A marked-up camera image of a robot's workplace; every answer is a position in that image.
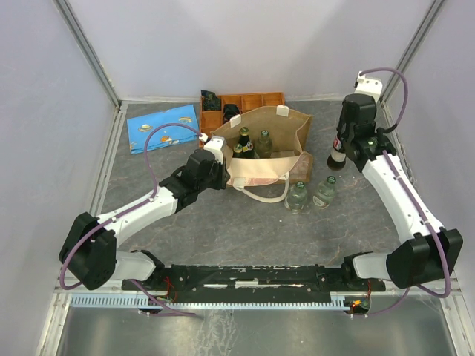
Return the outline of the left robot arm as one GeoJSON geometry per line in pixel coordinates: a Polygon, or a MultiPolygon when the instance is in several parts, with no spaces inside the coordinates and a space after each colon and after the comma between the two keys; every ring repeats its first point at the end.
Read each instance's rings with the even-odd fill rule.
{"type": "Polygon", "coordinates": [[[70,272],[76,287],[94,290],[109,280],[138,280],[147,289],[163,284],[163,264],[148,251],[121,252],[119,247],[150,224],[182,211],[206,189],[226,187],[229,175],[223,154],[197,149],[151,192],[121,208],[94,217],[88,212],[74,221],[59,252],[59,282],[64,290],[70,272]]]}

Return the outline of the burlap canvas tote bag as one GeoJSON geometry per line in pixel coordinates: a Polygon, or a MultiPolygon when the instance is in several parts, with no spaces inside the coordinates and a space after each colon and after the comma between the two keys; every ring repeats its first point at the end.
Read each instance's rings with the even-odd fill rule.
{"type": "Polygon", "coordinates": [[[263,106],[232,117],[212,131],[223,138],[229,187],[266,203],[284,200],[292,183],[309,182],[313,157],[305,146],[312,116],[285,105],[263,106]],[[253,194],[250,187],[283,183],[279,197],[253,194]]]}

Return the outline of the Coca-Cola glass bottle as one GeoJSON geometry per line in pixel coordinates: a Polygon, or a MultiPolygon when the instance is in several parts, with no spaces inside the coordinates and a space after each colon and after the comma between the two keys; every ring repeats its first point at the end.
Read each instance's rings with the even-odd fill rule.
{"type": "Polygon", "coordinates": [[[340,171],[346,165],[346,153],[338,136],[332,142],[332,150],[327,158],[327,166],[332,171],[340,171]]]}

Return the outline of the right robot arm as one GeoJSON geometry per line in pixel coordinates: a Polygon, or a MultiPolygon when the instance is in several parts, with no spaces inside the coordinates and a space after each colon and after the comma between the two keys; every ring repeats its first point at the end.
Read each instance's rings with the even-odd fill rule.
{"type": "Polygon", "coordinates": [[[398,288],[424,288],[435,280],[450,280],[463,239],[447,229],[423,203],[404,172],[401,160],[383,128],[376,125],[376,102],[362,93],[346,96],[338,122],[338,139],[346,157],[375,188],[391,216],[399,247],[390,253],[363,253],[341,270],[350,290],[367,279],[389,280],[398,288]]]}

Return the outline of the Chang soda bottle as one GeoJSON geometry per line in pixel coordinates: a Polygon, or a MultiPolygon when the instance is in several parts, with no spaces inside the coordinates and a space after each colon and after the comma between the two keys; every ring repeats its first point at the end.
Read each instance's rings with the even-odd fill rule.
{"type": "Polygon", "coordinates": [[[272,139],[267,130],[261,131],[257,142],[255,143],[255,151],[260,159],[270,158],[272,155],[272,139]]]}
{"type": "Polygon", "coordinates": [[[336,178],[332,175],[319,182],[312,195],[312,201],[318,208],[326,208],[334,199],[336,193],[336,178]]]}
{"type": "Polygon", "coordinates": [[[284,206],[293,214],[300,213],[307,203],[308,192],[305,183],[298,181],[293,184],[286,195],[284,206]]]}

